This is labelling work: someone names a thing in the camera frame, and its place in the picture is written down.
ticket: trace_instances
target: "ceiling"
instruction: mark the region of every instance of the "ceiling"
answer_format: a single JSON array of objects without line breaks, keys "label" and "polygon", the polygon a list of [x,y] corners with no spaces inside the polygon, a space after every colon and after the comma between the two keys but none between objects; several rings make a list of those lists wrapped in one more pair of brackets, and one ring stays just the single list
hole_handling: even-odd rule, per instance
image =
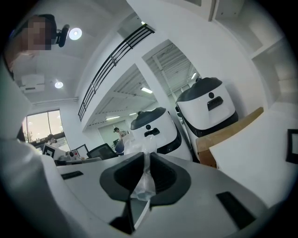
[{"label": "ceiling", "polygon": [[[44,91],[26,93],[28,99],[31,102],[38,102],[73,98],[85,67],[86,52],[92,52],[95,49],[100,43],[98,35],[125,8],[130,8],[126,0],[41,1],[32,15],[52,14],[55,16],[58,29],[69,24],[70,29],[80,28],[82,37],[78,40],[67,38],[64,47],[54,45],[51,51],[40,51],[34,58],[22,55],[16,60],[13,73],[19,86],[24,85],[21,80],[23,76],[33,74],[40,75],[44,79]],[[63,82],[62,89],[54,87],[57,81]]]},{"label": "ceiling", "polygon": [[[178,95],[176,93],[178,91],[181,93],[180,89],[191,81],[193,73],[196,72],[191,62],[174,44],[151,56],[147,63],[167,95],[172,92]],[[121,77],[107,92],[99,104],[92,123],[88,126],[102,127],[124,120],[130,113],[144,110],[156,102],[154,92],[149,94],[141,91],[141,87],[149,88],[149,86],[136,65],[129,71],[131,73]],[[106,118],[114,116],[120,118],[113,122],[106,121]]]}]

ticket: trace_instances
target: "ceiling light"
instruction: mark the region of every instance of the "ceiling light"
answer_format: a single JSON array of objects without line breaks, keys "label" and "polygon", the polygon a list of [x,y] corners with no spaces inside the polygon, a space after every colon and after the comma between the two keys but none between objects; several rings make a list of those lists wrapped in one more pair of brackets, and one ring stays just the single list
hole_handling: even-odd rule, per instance
[{"label": "ceiling light", "polygon": [[120,116],[110,117],[110,118],[107,118],[106,120],[116,119],[116,118],[119,118],[119,117],[120,117]]},{"label": "ceiling light", "polygon": [[71,29],[68,36],[72,40],[77,40],[82,36],[82,30],[80,28]]},{"label": "ceiling light", "polygon": [[144,92],[147,92],[147,93],[152,93],[152,91],[150,89],[147,89],[145,87],[142,87],[141,90]]},{"label": "ceiling light", "polygon": [[56,88],[62,88],[63,87],[63,83],[62,82],[57,82],[57,83],[55,83],[55,87]]},{"label": "ceiling light", "polygon": [[195,75],[196,75],[196,72],[192,75],[191,79],[194,79]]}]

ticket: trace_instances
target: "window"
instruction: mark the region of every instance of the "window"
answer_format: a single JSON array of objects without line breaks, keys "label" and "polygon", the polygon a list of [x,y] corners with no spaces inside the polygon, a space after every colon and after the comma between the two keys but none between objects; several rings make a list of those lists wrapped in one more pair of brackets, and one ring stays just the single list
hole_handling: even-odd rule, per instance
[{"label": "window", "polygon": [[[29,115],[23,121],[23,133],[26,142],[29,143],[46,138],[49,134],[59,135],[62,132],[63,127],[59,110]],[[65,138],[63,133],[57,139],[60,138]]]}]

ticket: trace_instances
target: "white robot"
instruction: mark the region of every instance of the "white robot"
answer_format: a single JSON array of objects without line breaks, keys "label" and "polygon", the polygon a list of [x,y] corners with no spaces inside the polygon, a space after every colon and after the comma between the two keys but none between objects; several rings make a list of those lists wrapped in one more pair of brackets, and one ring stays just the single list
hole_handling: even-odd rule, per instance
[{"label": "white robot", "polygon": [[149,135],[156,137],[157,153],[192,161],[188,146],[169,113],[163,107],[142,112],[130,127],[136,140]]},{"label": "white robot", "polygon": [[176,101],[196,156],[196,139],[238,121],[238,114],[222,81],[197,79]]}]

